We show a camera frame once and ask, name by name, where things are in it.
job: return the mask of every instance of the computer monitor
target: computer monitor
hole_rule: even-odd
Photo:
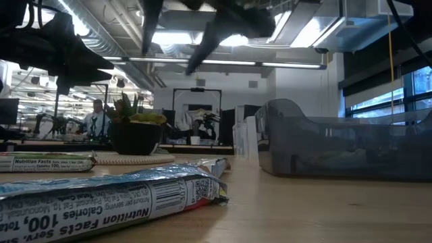
[[[0,99],[0,124],[15,125],[18,117],[19,99]]]

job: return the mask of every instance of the exposed ductwork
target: exposed ductwork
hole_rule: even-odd
[[[45,0],[44,5],[55,7],[61,11],[71,11],[82,20],[90,30],[90,34],[82,38],[83,42],[95,53],[101,56],[127,56],[127,53],[80,1]],[[140,70],[135,63],[128,62],[119,69],[123,70],[138,87],[151,91],[155,89],[153,77]]]

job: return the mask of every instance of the snack bar wrapper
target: snack bar wrapper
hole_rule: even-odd
[[[0,172],[81,172],[95,164],[92,156],[70,153],[0,153]]]
[[[189,165],[198,166],[207,173],[220,178],[226,169],[230,169],[231,165],[226,158],[217,159],[199,159],[197,161],[188,162]]]
[[[76,241],[209,203],[227,186],[192,165],[0,184],[0,242]]]

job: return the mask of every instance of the white shirt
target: white shirt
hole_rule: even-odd
[[[94,132],[95,132],[96,136],[99,136],[99,134],[101,133],[101,130],[102,130],[103,116],[104,116],[103,111],[100,111],[99,113],[92,112],[92,113],[89,113],[86,115],[83,122],[84,122],[84,124],[86,124],[87,134],[91,133],[92,118],[97,117],[97,120],[95,122],[96,128],[94,129]],[[104,135],[107,135],[109,121],[110,121],[110,119],[107,116],[105,116],[105,128],[104,128],[104,132],[103,132]]]

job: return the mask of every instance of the black plant pot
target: black plant pot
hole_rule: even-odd
[[[149,155],[161,140],[162,128],[152,124],[112,123],[109,138],[120,155]]]

